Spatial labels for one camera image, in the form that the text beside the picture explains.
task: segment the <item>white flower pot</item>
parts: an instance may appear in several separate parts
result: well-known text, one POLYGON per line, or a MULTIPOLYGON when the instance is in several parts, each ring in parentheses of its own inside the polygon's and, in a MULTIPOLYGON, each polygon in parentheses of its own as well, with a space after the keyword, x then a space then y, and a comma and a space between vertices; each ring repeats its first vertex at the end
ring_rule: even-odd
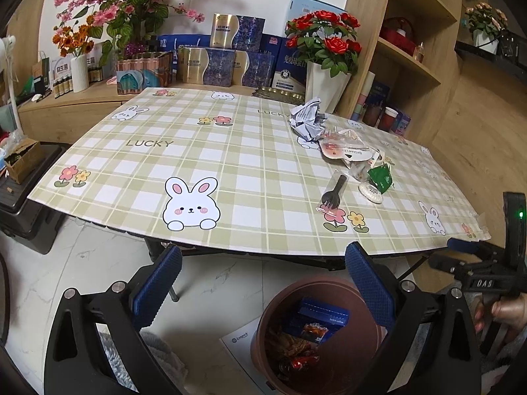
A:
POLYGON ((488 36, 487 33, 478 29, 474 31, 473 37, 475 47, 479 47, 479 49, 486 50, 487 52, 496 55, 499 40, 494 40, 494 37, 488 36))
POLYGON ((73 92, 83 91, 90 86, 86 54, 71 59, 71 79, 73 81, 73 92))
POLYGON ((340 72, 331 78, 329 70, 323 70, 320 64, 307 63, 306 102, 318 96, 320 111, 332 114, 342 93, 351 78, 351 74, 340 72))

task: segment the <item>red cup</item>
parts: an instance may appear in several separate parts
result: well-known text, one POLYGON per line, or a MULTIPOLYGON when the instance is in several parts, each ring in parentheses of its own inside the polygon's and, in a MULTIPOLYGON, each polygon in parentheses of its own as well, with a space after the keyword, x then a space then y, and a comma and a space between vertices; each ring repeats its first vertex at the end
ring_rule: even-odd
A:
POLYGON ((380 118, 379 126, 377 126, 377 128, 383 130, 384 132, 388 132, 392 127, 397 114, 399 113, 394 109, 386 107, 384 109, 383 116, 380 118))

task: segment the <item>table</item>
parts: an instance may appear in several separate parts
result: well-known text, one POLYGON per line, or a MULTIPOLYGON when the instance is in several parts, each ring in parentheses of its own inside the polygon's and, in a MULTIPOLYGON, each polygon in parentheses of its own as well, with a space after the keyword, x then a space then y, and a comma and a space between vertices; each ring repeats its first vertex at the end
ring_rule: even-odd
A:
POLYGON ((337 217, 316 205, 341 161, 289 126, 292 106, 225 92, 149 88, 105 117, 44 175, 30 199, 111 228, 250 253, 343 255, 486 240, 476 212, 429 151, 354 126, 393 161, 394 187, 375 205, 350 179, 337 217))

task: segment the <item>tiled floor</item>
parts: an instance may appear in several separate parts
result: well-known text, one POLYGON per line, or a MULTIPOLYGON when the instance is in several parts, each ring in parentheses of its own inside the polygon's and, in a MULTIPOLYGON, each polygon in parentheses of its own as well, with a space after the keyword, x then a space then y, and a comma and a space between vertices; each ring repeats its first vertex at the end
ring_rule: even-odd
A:
MULTIPOLYGON (((49 330, 62 293, 71 286, 81 294, 127 281, 150 264, 144 242, 132 236, 68 219, 51 252, 39 255, 0 234, 0 251, 11 281, 11 325, 7 351, 30 384, 43 393, 43 365, 49 330)), ((406 259, 383 260, 396 276, 406 259)), ((190 393, 257 395, 259 391, 228 357, 220 337, 260 316, 283 288, 326 270, 272 258, 238 255, 185 257, 174 288, 151 331, 162 337, 189 369, 190 393)), ((349 279, 346 271, 333 273, 349 279)))

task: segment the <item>red rose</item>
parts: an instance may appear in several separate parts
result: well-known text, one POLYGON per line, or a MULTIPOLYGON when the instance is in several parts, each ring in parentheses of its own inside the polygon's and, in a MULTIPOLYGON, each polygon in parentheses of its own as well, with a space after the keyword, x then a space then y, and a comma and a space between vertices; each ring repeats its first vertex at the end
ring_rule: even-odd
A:
POLYGON ((338 22, 338 15, 328 12, 327 10, 318 10, 313 13, 320 20, 327 20, 329 22, 338 22))
POLYGON ((309 28, 311 25, 313 25, 313 22, 307 22, 304 20, 298 20, 296 23, 296 27, 298 29, 306 29, 309 28))
POLYGON ((360 44, 357 41, 349 40, 348 41, 348 50, 352 50, 352 51, 357 52, 359 54, 360 51, 362 50, 362 47, 360 46, 360 44))
POLYGON ((289 48, 297 47, 297 40, 298 40, 297 36, 290 38, 289 40, 286 41, 286 46, 289 48))
POLYGON ((338 37, 326 38, 324 43, 330 51, 339 55, 346 53, 346 50, 348 50, 346 42, 338 37))
POLYGON ((347 23, 347 25, 350 25, 353 28, 360 27, 360 23, 357 21, 357 18, 348 15, 346 12, 341 13, 341 21, 347 23))

